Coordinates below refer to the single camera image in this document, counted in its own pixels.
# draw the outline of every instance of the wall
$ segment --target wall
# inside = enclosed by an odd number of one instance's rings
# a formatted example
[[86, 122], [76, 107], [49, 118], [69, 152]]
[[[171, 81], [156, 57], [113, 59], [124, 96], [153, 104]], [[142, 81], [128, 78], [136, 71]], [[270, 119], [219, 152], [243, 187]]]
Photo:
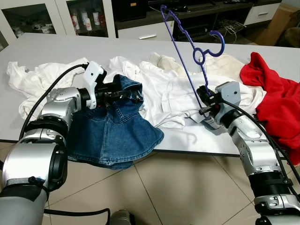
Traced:
[[282, 0], [282, 3], [300, 8], [300, 0]]

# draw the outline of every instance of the black cable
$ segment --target black cable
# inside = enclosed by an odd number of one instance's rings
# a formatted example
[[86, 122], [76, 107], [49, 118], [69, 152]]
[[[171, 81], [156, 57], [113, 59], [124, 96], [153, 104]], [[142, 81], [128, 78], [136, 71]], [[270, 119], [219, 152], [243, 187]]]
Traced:
[[[241, 113], [245, 114], [249, 119], [251, 119], [259, 128], [260, 130], [263, 132], [263, 134], [266, 136], [266, 138], [268, 139], [270, 145], [272, 146], [272, 148], [274, 149], [274, 152], [276, 154], [276, 158], [279, 162], [279, 165], [281, 167], [281, 170], [282, 170], [282, 174], [285, 178], [287, 178], [287, 174], [285, 172], [285, 168], [283, 167], [283, 164], [282, 164], [282, 161], [281, 161], [281, 158], [278, 154], [278, 151], [281, 152], [281, 154], [284, 156], [284, 158], [287, 160], [288, 164], [290, 165], [293, 173], [295, 174], [296, 176], [296, 179], [297, 181], [299, 182], [300, 184], [300, 177], [299, 177], [299, 174], [297, 173], [297, 170], [296, 168], [294, 167], [294, 165], [292, 164], [290, 158], [288, 157], [288, 155], [281, 149], [281, 147], [271, 138], [270, 135], [267, 134], [267, 132], [265, 131], [265, 129], [263, 129], [263, 127], [250, 115], [248, 114], [246, 111], [242, 110], [241, 108], [239, 108], [238, 106], [230, 103], [230, 102], [227, 102], [225, 100], [222, 99], [222, 102], [231, 106], [232, 108], [235, 108], [236, 110], [240, 111]], [[293, 193], [293, 195], [295, 195], [297, 197], [297, 200], [300, 202], [300, 197], [299, 195], [296, 193], [296, 191], [294, 190], [294, 188], [292, 186], [289, 186], [289, 189], [291, 190], [291, 192]]]
[[19, 136], [19, 140], [21, 140], [24, 136], [25, 133], [25, 128], [27, 127], [29, 120], [31, 118], [31, 116], [33, 115], [34, 111], [37, 109], [38, 105], [43, 101], [43, 99], [50, 93], [50, 91], [55, 87], [55, 85], [70, 71], [72, 71], [73, 69], [82, 67], [84, 69], [86, 69], [88, 66], [88, 64], [79, 64], [79, 65], [75, 65], [70, 67], [69, 69], [67, 69], [65, 72], [63, 72], [54, 82], [53, 84], [51, 84], [51, 86], [45, 91], [45, 93], [39, 98], [39, 100], [34, 104], [34, 106], [32, 107], [32, 109], [30, 110], [25, 122], [23, 123], [21, 132], [20, 132], [20, 136]]
[[67, 217], [86, 217], [86, 216], [94, 216], [99, 215], [102, 213], [107, 212], [107, 222], [106, 225], [109, 225], [110, 218], [111, 218], [111, 211], [109, 208], [100, 210], [100, 211], [94, 211], [94, 212], [67, 212], [67, 211], [59, 211], [59, 210], [48, 210], [44, 209], [44, 213], [46, 214], [52, 214], [52, 215], [59, 215], [59, 216], [67, 216]]

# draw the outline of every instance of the drawer handle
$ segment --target drawer handle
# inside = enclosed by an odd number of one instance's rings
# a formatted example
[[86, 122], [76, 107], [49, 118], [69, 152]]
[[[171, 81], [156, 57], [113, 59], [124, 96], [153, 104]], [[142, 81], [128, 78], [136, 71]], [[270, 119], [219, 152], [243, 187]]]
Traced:
[[269, 14], [268, 12], [265, 12], [265, 13], [259, 13], [258, 15], [267, 15]]
[[144, 40], [144, 39], [148, 39], [148, 38], [155, 38], [155, 37], [157, 37], [157, 35], [156, 35], [156, 34], [154, 34], [154, 35], [150, 35], [150, 36], [139, 37], [139, 39], [140, 39], [140, 40]]

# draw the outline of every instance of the cabinet drawer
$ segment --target cabinet drawer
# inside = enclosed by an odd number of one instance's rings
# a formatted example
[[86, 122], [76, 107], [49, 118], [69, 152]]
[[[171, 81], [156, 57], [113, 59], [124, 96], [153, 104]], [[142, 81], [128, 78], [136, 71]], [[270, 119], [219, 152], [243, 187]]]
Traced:
[[244, 25], [271, 20], [276, 13], [279, 5], [280, 3], [275, 3], [270, 5], [252, 7]]
[[[168, 21], [167, 23], [171, 30], [171, 33], [173, 33], [174, 22]], [[157, 41], [171, 40], [169, 32], [164, 22], [118, 30], [118, 35], [119, 38], [124, 38], [124, 39], [157, 40]]]

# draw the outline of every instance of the white cabinet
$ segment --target white cabinet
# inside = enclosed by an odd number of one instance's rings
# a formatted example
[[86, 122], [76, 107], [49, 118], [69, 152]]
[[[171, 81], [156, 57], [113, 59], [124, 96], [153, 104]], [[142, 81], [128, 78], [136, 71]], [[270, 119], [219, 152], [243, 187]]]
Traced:
[[259, 23], [267, 20], [271, 20], [276, 13], [277, 8], [280, 3], [263, 5], [263, 6], [254, 6], [251, 8], [244, 25], [249, 25], [253, 23]]
[[[111, 0], [55, 0], [55, 2], [66, 34], [116, 37]], [[85, 14], [91, 23], [91, 30], [84, 22]]]
[[0, 0], [0, 32], [8, 44], [24, 32], [66, 34], [55, 0]]
[[[174, 21], [167, 22], [171, 33], [173, 33]], [[118, 30], [119, 38], [124, 39], [139, 39], [139, 40], [157, 40], [170, 41], [170, 34], [164, 22], [150, 24], [140, 27], [132, 27]]]

